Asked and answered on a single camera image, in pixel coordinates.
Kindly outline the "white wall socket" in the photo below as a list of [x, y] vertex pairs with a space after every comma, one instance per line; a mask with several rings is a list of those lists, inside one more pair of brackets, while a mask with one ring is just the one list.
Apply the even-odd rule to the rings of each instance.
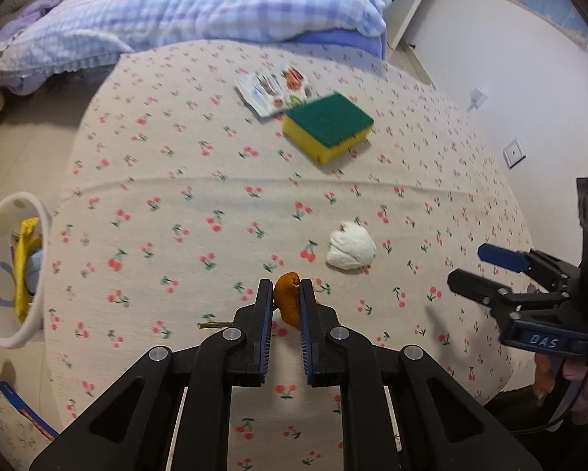
[[475, 87], [471, 91], [469, 98], [471, 99], [471, 102], [469, 102], [469, 110], [478, 110], [478, 108], [484, 104], [484, 101], [488, 99], [488, 94], [483, 88]]

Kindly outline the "yellow green sponge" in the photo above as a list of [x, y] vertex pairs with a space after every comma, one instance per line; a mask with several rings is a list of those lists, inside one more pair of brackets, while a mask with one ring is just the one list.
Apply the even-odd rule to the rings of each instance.
[[366, 140], [373, 118], [339, 93], [285, 113], [282, 132], [318, 165], [325, 166]]

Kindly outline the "white wall switch plate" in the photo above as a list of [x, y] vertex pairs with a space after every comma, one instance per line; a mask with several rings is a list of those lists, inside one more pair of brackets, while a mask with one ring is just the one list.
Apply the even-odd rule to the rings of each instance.
[[526, 153], [521, 143], [514, 139], [511, 143], [506, 146], [503, 150], [504, 161], [509, 169], [517, 166], [523, 159], [526, 159]]

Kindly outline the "crumpled white tissue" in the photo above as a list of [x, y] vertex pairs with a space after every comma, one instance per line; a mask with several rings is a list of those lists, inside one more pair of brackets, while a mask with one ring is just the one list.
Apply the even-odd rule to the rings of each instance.
[[376, 245], [366, 228], [356, 222], [343, 221], [329, 237], [325, 262], [342, 271], [370, 266], [376, 256]]

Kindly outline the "white patterned trash bin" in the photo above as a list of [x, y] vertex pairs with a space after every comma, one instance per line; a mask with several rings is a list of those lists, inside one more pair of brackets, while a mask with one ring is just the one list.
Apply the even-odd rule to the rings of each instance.
[[[11, 234], [19, 231], [22, 220], [40, 218], [37, 232], [43, 236], [44, 261], [37, 294], [33, 297], [28, 316], [24, 322], [16, 317], [14, 300], [15, 284]], [[44, 281], [51, 217], [45, 205], [30, 192], [15, 192], [0, 202], [0, 347], [16, 349], [34, 337], [43, 326]]]

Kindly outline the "orange peel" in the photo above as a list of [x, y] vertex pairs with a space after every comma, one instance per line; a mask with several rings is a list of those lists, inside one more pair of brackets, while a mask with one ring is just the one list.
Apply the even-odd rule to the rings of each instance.
[[299, 287], [299, 275], [296, 272], [288, 272], [277, 279], [273, 289], [274, 303], [282, 321], [296, 329], [301, 327]]

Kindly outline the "cherry print mattress cover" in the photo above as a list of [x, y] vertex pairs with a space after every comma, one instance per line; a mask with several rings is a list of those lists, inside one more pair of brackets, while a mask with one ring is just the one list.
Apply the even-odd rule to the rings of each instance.
[[[369, 114], [366, 140], [321, 166], [252, 114], [237, 80], [287, 65]], [[325, 262], [343, 221], [372, 236], [370, 266]], [[526, 287], [478, 259], [483, 243], [530, 243], [506, 177], [457, 104], [390, 64], [225, 40], [126, 55], [83, 115], [53, 216], [45, 337], [62, 432], [151, 348], [199, 345], [288, 272], [342, 324], [419, 345], [486, 403], [529, 357], [448, 289], [458, 268]]]

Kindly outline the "blue plaid quilt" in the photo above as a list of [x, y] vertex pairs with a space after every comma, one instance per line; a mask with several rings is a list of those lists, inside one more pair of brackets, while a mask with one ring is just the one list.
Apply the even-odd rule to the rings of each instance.
[[0, 84], [196, 39], [281, 43], [314, 32], [385, 35], [391, 0], [37, 0], [0, 30]]

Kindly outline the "yellow snack bag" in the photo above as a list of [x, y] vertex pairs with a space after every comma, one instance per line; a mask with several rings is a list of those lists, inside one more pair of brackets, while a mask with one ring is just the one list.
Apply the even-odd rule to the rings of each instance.
[[19, 322], [24, 322], [28, 316], [33, 297], [30, 296], [25, 285], [25, 265], [28, 256], [38, 248], [43, 249], [43, 236], [37, 232], [40, 225], [39, 217], [22, 220], [19, 231], [11, 234], [11, 249], [13, 261], [13, 277], [15, 284], [15, 312]]

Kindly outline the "white snack bag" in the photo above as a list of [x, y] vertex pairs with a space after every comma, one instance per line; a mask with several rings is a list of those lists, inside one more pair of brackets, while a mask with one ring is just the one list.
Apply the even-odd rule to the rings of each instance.
[[315, 97], [309, 79], [292, 65], [245, 73], [237, 80], [237, 91], [259, 118], [281, 114]]

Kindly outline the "floral print cloth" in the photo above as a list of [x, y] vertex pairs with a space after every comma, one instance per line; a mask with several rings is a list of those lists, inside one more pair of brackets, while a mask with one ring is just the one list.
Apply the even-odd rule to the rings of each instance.
[[0, 391], [0, 457], [14, 470], [28, 470], [50, 439]]

